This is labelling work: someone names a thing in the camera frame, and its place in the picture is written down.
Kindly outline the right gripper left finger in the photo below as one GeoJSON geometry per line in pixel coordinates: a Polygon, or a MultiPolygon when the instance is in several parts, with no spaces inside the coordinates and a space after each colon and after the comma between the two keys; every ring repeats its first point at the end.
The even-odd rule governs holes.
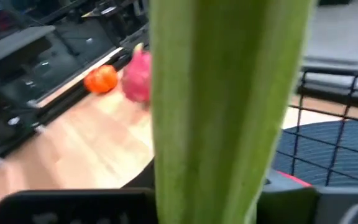
{"type": "Polygon", "coordinates": [[[0,224],[158,224],[154,191],[23,190],[0,200],[0,224]]]}

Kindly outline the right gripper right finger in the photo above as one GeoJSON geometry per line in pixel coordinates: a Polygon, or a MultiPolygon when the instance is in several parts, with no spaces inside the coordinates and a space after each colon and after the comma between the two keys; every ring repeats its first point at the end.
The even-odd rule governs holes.
{"type": "Polygon", "coordinates": [[[257,224],[358,224],[358,187],[318,187],[271,172],[257,204],[257,224]]]}

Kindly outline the green white celery bunch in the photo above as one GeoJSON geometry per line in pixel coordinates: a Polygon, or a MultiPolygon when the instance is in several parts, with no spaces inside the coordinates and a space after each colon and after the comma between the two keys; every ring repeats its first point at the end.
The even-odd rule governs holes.
{"type": "Polygon", "coordinates": [[[254,224],[316,0],[150,0],[159,224],[254,224]]]}

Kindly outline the small orange pumpkin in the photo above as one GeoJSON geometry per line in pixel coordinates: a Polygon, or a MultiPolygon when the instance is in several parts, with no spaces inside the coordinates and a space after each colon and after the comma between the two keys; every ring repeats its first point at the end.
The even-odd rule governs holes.
{"type": "Polygon", "coordinates": [[[90,92],[103,94],[113,90],[118,84],[118,75],[112,65],[102,65],[90,71],[83,79],[90,92]]]}

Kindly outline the pink dragon fruit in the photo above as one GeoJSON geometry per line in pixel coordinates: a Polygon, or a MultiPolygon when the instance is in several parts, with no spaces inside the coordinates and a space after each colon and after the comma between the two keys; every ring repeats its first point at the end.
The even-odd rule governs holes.
{"type": "Polygon", "coordinates": [[[151,53],[144,50],[142,42],[134,47],[131,61],[124,67],[121,85],[129,100],[137,103],[150,101],[151,53]]]}

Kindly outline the black aluminium rig frame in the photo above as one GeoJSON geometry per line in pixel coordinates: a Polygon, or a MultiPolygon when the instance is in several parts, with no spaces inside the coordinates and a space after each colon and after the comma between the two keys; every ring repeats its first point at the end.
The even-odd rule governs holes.
{"type": "MultiPolygon", "coordinates": [[[[358,64],[348,65],[345,62],[340,62],[337,65],[334,61],[329,60],[317,60],[309,63],[301,69],[301,77],[296,84],[296,94],[358,107],[358,87],[335,82],[333,80],[335,75],[358,79],[358,64]]],[[[17,105],[14,100],[8,99],[2,93],[0,93],[0,101],[10,104],[7,112],[18,113],[25,121],[39,121],[48,124],[89,93],[84,84],[78,81],[42,107],[17,105]]],[[[13,130],[13,137],[5,143],[0,143],[0,156],[2,157],[35,135],[34,128],[26,128],[23,124],[13,130]]]]}

